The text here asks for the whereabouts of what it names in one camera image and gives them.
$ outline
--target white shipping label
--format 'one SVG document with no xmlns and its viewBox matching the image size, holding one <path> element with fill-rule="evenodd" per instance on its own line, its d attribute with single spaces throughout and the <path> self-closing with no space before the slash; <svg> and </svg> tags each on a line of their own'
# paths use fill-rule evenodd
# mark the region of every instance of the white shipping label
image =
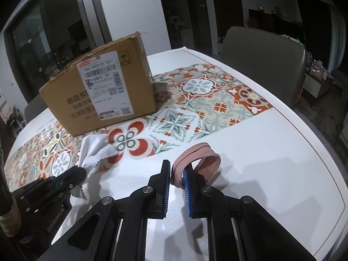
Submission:
<svg viewBox="0 0 348 261">
<path fill-rule="evenodd" d="M 101 120 L 134 114 L 116 51 L 81 62 L 77 68 Z"/>
</svg>

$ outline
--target floral tile pattern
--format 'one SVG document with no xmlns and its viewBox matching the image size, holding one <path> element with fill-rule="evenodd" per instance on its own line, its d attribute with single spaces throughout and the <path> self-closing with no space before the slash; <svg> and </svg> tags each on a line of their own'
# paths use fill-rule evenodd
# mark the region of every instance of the floral tile pattern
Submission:
<svg viewBox="0 0 348 261">
<path fill-rule="evenodd" d="M 34 136 L 8 158 L 4 171 L 11 191 L 38 178 L 58 176 L 77 165 L 87 134 L 108 134 L 118 155 L 139 160 L 192 142 L 237 124 L 272 106 L 249 87 L 218 67 L 192 65 L 154 77 L 154 114 L 71 136 L 59 122 Z M 110 166 L 101 166 L 105 171 Z"/>
</svg>

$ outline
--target rolled pink belt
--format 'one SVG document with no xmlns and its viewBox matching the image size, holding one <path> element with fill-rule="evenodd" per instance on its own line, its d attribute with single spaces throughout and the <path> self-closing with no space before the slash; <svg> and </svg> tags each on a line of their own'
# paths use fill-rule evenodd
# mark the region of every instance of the rolled pink belt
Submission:
<svg viewBox="0 0 348 261">
<path fill-rule="evenodd" d="M 201 160 L 194 172 L 203 175 L 206 182 L 210 181 L 219 169 L 221 158 L 208 143 L 202 142 L 188 148 L 175 160 L 172 167 L 171 184 L 184 189 L 182 173 L 189 163 L 199 159 Z"/>
</svg>

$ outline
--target table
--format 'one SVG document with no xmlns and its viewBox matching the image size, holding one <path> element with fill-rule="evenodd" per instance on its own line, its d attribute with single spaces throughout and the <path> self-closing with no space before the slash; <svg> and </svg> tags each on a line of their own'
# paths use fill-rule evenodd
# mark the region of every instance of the table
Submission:
<svg viewBox="0 0 348 261">
<path fill-rule="evenodd" d="M 125 155 L 116 167 L 94 174 L 85 187 L 88 201 L 71 198 L 73 208 L 54 241 L 102 197 L 129 196 L 160 171 L 162 160 L 173 163 L 188 147 L 208 142 L 222 158 L 220 175 L 212 185 L 225 195 L 254 197 L 317 260 L 322 260 L 348 221 L 348 189 L 333 159 L 309 127 L 254 81 L 201 53 L 184 47 L 151 55 L 148 60 L 155 79 L 180 67 L 215 65 L 230 74 L 224 76 L 227 82 L 236 78 L 251 88 L 252 94 L 258 94 L 252 97 L 266 99 L 267 105 L 262 111 L 250 106 L 249 111 L 255 115 L 208 136 L 137 161 Z M 214 107 L 219 112 L 224 109 L 222 105 Z M 48 109 L 41 113 L 19 134 L 9 157 L 55 122 Z M 148 221 L 146 259 L 208 260 L 206 222 L 188 217 L 182 189 L 170 186 L 166 219 Z"/>
</svg>

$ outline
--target brown cardboard box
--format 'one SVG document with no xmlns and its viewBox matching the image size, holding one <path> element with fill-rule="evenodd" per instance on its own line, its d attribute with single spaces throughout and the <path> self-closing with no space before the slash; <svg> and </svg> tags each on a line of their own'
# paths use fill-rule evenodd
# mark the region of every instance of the brown cardboard box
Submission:
<svg viewBox="0 0 348 261">
<path fill-rule="evenodd" d="M 155 112 L 152 76 L 140 33 L 81 56 L 41 87 L 40 95 L 74 136 Z"/>
</svg>

